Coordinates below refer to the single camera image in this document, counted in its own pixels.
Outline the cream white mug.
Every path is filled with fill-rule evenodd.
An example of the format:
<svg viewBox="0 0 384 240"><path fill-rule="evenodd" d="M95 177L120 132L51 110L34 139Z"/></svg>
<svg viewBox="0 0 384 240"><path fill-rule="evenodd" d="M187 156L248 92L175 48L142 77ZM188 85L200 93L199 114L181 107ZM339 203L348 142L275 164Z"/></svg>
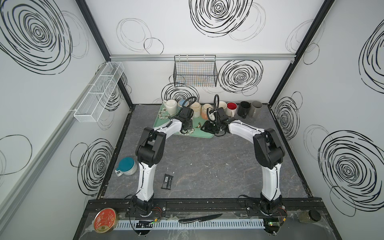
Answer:
<svg viewBox="0 0 384 240"><path fill-rule="evenodd" d="M226 114L230 117L233 118L237 112L238 105L234 102L228 102L227 103L227 109L226 109Z"/></svg>

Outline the black mug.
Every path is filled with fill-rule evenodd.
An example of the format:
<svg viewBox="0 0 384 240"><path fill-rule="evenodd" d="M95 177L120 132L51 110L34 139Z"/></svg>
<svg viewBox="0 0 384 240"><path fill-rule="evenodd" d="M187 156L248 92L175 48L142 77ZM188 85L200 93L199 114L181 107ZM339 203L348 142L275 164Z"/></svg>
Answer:
<svg viewBox="0 0 384 240"><path fill-rule="evenodd" d="M245 119L249 114L250 108L251 108L251 104L249 102L246 102L246 101L240 102L238 111L237 111L238 116Z"/></svg>

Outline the grey brown mug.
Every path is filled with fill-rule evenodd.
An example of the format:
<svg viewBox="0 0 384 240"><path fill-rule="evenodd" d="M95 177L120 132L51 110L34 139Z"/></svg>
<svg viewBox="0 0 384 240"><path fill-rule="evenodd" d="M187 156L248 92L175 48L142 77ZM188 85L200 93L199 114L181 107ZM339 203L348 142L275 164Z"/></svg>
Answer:
<svg viewBox="0 0 384 240"><path fill-rule="evenodd" d="M262 107L263 107L263 104L261 102L253 101L251 103L251 108L250 108L250 111L249 111L249 116L251 118L256 118L260 114Z"/></svg>

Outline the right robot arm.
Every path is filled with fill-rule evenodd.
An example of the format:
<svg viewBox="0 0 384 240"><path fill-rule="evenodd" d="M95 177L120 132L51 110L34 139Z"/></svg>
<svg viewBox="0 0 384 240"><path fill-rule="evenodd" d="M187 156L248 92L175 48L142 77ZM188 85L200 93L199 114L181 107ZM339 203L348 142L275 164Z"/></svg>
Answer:
<svg viewBox="0 0 384 240"><path fill-rule="evenodd" d="M219 106L220 97L214 97L214 105L206 110L208 120L201 130L215 136L219 132L237 135L254 145L255 157L262 166L263 187L261 191L260 210L270 216L278 211L282 204L280 190L280 171L285 156L284 148L274 129L260 129L229 118Z"/></svg>

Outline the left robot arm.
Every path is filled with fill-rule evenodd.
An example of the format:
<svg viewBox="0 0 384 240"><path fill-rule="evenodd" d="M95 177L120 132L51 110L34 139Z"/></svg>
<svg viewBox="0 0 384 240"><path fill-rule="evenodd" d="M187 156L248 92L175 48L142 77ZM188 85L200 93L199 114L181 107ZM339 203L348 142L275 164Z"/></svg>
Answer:
<svg viewBox="0 0 384 240"><path fill-rule="evenodd" d="M153 209L154 177L157 164L164 155L167 138L177 132L186 132L192 125L194 111L189 106L197 101L197 97L189 97L182 104L179 112L170 117L157 128L146 127L136 148L139 163L139 183L137 192L132 197L132 203L140 215L148 216Z"/></svg>

